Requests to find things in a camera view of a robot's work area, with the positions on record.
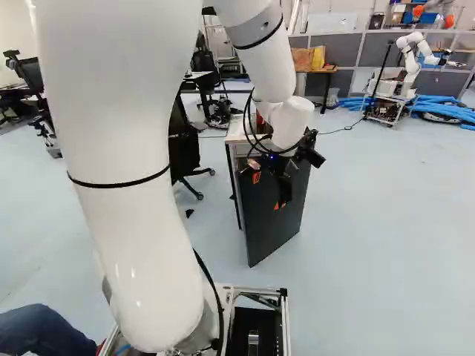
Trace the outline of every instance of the person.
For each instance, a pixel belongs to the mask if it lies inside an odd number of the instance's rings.
[[[42,304],[0,314],[0,355],[95,356],[96,351],[94,341]]]
[[[422,16],[424,11],[432,10],[435,7],[442,7],[442,16],[444,16],[444,28],[448,29],[455,25],[455,16],[453,15],[453,3],[456,0],[429,0],[424,5],[414,7],[413,15],[417,18]]]

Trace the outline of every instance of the black band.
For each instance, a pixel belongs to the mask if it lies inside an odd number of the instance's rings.
[[[270,39],[272,36],[274,36],[274,33],[276,33],[277,30],[279,29],[279,27],[282,25],[282,22],[284,22],[284,15],[283,14],[282,14],[281,20],[279,21],[277,26],[275,26],[275,29],[272,30],[272,32],[270,32],[267,36],[263,37],[262,39],[254,42],[254,43],[246,44],[245,46],[235,46],[235,48],[237,50],[248,50],[249,48],[253,48],[253,47],[256,47],[256,46],[260,45],[262,42],[265,42],[268,39]]]
[[[134,185],[150,182],[151,180],[162,176],[169,168],[170,168],[170,165],[167,165],[164,169],[162,169],[160,172],[156,174],[153,174],[151,176],[148,176],[142,179],[132,180],[131,182],[124,182],[124,183],[98,184],[98,183],[81,182],[80,180],[74,179],[69,174],[69,172],[68,172],[68,177],[69,179],[73,181],[74,184],[81,185],[82,187],[95,188],[95,189],[115,189],[115,188],[132,187]]]

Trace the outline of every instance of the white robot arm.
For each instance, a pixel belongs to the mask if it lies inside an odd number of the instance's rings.
[[[407,75],[404,78],[404,85],[402,88],[402,95],[405,96],[411,85],[416,80],[416,77],[421,72],[422,66],[416,61],[411,43],[416,43],[420,53],[424,56],[424,63],[426,65],[452,65],[456,67],[464,66],[463,63],[448,61],[448,57],[452,54],[451,50],[444,50],[442,56],[435,57],[429,44],[424,39],[420,32],[412,32],[407,36],[399,37],[396,40],[397,47],[404,54],[405,67]]]
[[[193,339],[216,303],[206,296],[168,169],[171,106],[202,5],[36,3],[39,59],[68,175],[107,278],[114,316],[126,339],[144,352]],[[214,6],[261,105],[279,106],[267,118],[275,144],[292,146],[313,105],[292,97],[295,70],[281,9],[271,0],[217,0]]]

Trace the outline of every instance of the orange label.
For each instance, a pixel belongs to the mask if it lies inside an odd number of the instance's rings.
[[[252,183],[253,184],[258,184],[261,180],[261,173],[260,172],[256,172],[252,175]]]

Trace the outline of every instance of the blue jeans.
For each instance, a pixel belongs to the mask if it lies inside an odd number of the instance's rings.
[[[95,356],[96,343],[42,304],[0,314],[0,353],[38,356]]]

